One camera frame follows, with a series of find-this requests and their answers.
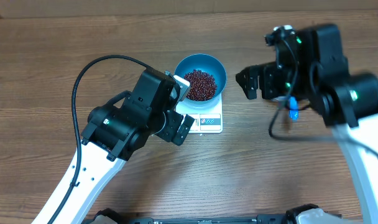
wooden surface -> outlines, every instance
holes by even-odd
[[[378,9],[378,0],[0,0],[3,18]]]
[[[348,167],[335,145],[273,141],[275,110],[249,101],[234,80],[274,52],[263,35],[279,24],[340,26],[351,71],[378,74],[378,10],[260,12],[185,16],[0,20],[0,223],[30,223],[69,165],[75,138],[71,89],[94,58],[124,54],[161,71],[206,53],[228,73],[224,131],[190,135],[177,147],[151,137],[105,187],[90,210],[157,218],[235,217],[281,213],[315,203],[361,218]],[[78,88],[80,128],[91,109],[131,90],[142,68],[122,60],[96,64]],[[329,134],[312,111],[281,134]]]

bowl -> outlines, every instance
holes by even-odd
[[[215,95],[210,100],[206,101],[195,101],[188,98],[184,99],[183,102],[193,105],[206,105],[214,103],[215,99],[222,94],[222,91],[226,86],[226,70],[222,63],[214,58],[213,56],[206,54],[194,54],[184,58],[175,69],[174,74],[179,77],[184,77],[186,74],[193,72],[193,70],[201,70],[202,72],[209,73],[215,79],[215,84],[217,86]]]

red bean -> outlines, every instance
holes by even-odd
[[[201,70],[193,70],[186,74],[184,79],[188,80],[191,89],[187,98],[195,101],[206,101],[214,97],[216,92],[215,79],[212,75]]]

bowl rim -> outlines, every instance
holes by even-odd
[[[175,67],[174,75],[176,75],[175,72],[177,71],[178,66],[179,66],[184,60],[186,60],[186,59],[189,58],[189,57],[196,56],[196,55],[204,55],[204,56],[211,57],[211,58],[215,59],[215,60],[216,60],[221,66],[222,66],[222,68],[224,69],[224,73],[225,73],[225,77],[226,77],[226,78],[225,78],[224,87],[222,88],[220,94],[215,95],[214,97],[212,97],[211,99],[206,100],[206,101],[196,101],[196,100],[191,100],[191,99],[185,98],[185,100],[192,101],[192,102],[195,102],[195,103],[201,103],[201,104],[203,104],[203,103],[209,103],[209,102],[212,102],[213,100],[215,100],[215,98],[216,98],[217,96],[222,95],[222,92],[225,90],[226,84],[227,84],[227,82],[228,82],[228,74],[226,73],[225,66],[224,66],[224,65],[222,64],[222,62],[220,62],[216,57],[211,56],[211,55],[208,55],[208,54],[203,54],[203,53],[192,54],[192,55],[186,56],[186,57],[185,57],[184,59],[182,59],[182,60],[178,63],[178,65]]]

blue object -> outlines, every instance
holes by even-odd
[[[300,115],[300,112],[298,111],[298,103],[293,96],[290,97],[289,107],[290,109],[293,109],[290,110],[290,118],[293,119],[293,121],[296,121]]]
[[[193,70],[201,70],[202,72],[209,73],[215,79],[215,84],[217,86],[215,95],[212,99],[206,101],[193,101],[189,99],[185,99],[188,101],[193,101],[198,103],[209,103],[214,98],[219,96],[222,91],[225,89],[226,86],[226,70],[222,63],[214,58],[213,56],[206,55],[206,54],[194,54],[191,56],[187,56],[184,58],[175,69],[174,75],[178,75],[179,77],[184,77],[186,74],[193,72]]]

